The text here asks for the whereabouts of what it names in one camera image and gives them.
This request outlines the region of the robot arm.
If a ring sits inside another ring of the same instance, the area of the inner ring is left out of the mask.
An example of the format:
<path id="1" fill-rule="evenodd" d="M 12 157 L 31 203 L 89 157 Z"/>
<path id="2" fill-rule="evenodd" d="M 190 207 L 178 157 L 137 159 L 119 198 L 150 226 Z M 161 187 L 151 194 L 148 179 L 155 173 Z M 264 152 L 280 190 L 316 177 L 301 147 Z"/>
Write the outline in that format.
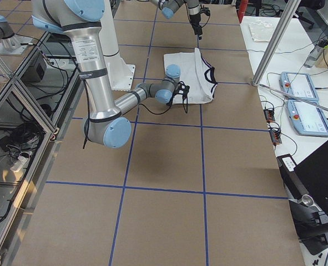
<path id="1" fill-rule="evenodd" d="M 201 14 L 204 13 L 204 7 L 200 5 L 199 1 L 149 0 L 149 2 L 155 5 L 167 20 L 171 19 L 182 6 L 186 6 L 188 21 L 191 24 L 194 34 L 198 37 L 199 40 L 202 39 L 203 27 L 200 25 L 200 22 L 201 22 Z"/>
<path id="2" fill-rule="evenodd" d="M 32 1 L 31 4 L 35 27 L 65 34 L 72 42 L 79 77 L 87 92 L 88 116 L 83 125 L 86 141 L 115 149 L 124 146 L 132 131 L 124 114 L 147 98 L 171 106 L 183 89 L 180 68 L 172 64 L 166 68 L 160 83 L 141 83 L 114 99 L 99 38 L 104 1 Z"/>

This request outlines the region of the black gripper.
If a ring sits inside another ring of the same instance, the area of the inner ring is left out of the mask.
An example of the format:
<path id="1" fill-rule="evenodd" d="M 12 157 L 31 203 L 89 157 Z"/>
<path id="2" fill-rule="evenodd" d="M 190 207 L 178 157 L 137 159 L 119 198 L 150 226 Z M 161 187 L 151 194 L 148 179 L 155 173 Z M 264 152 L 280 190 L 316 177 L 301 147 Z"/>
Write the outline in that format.
<path id="1" fill-rule="evenodd" d="M 179 98 L 181 94 L 182 94 L 182 84 L 178 83 L 177 86 L 174 88 L 172 95 L 169 99 L 169 105 L 180 104 L 181 100 Z"/>
<path id="2" fill-rule="evenodd" d="M 201 13 L 200 11 L 189 11 L 189 21 L 194 30 L 194 34 L 198 36 L 198 40 L 202 40 L 203 30 L 200 25 Z"/>

